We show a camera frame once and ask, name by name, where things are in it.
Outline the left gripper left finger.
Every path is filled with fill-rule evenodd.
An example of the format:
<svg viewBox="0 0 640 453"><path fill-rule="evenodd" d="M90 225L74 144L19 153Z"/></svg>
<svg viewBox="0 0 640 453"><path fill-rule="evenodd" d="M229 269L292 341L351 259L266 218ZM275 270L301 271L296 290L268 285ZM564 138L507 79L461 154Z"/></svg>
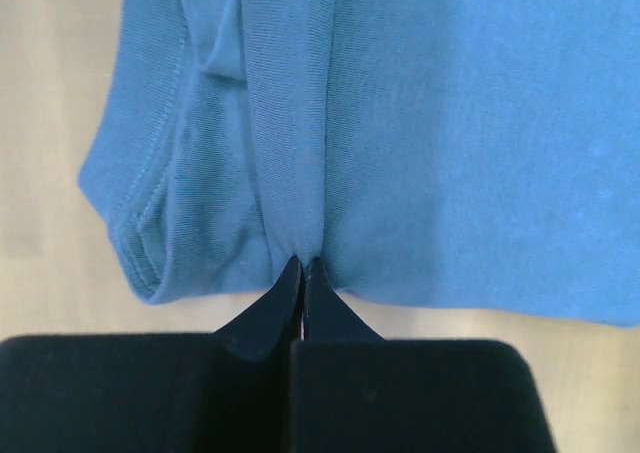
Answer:
<svg viewBox="0 0 640 453"><path fill-rule="evenodd" d="M214 332L1 344L5 452L276 452L302 268Z"/></svg>

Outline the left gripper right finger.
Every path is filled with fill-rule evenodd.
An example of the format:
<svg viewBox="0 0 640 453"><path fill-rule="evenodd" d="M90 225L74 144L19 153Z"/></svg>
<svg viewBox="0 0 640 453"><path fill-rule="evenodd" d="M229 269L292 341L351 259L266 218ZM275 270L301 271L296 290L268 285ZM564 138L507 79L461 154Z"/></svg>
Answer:
<svg viewBox="0 0 640 453"><path fill-rule="evenodd" d="M551 452L531 370L485 339L387 340L311 263L291 348L293 452Z"/></svg>

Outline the blue-grey t-shirt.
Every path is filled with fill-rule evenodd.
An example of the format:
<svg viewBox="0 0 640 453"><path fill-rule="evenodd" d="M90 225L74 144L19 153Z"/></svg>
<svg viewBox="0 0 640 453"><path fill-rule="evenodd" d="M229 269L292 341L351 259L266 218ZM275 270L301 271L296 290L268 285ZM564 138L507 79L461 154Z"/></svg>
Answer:
<svg viewBox="0 0 640 453"><path fill-rule="evenodd" d="M639 0L123 0L79 184L151 304L639 322Z"/></svg>

